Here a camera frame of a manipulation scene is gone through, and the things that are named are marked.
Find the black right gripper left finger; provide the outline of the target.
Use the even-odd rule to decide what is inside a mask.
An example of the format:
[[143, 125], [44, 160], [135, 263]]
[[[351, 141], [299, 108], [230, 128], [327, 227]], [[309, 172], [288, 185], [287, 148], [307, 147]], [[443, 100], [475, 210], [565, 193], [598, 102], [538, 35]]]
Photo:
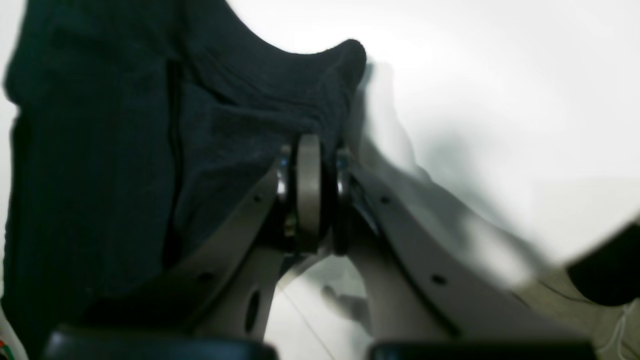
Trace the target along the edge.
[[60, 326], [47, 360], [276, 360], [264, 335], [282, 262], [318, 251], [322, 147], [313, 134], [274, 163], [194, 253], [130, 294]]

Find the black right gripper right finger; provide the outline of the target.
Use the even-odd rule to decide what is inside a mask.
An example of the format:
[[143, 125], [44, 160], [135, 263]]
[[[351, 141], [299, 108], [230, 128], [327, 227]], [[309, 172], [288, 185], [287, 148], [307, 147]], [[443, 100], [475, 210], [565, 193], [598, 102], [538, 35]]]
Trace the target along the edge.
[[334, 244], [359, 271], [368, 360], [594, 360], [587, 336], [475, 275], [341, 148]]

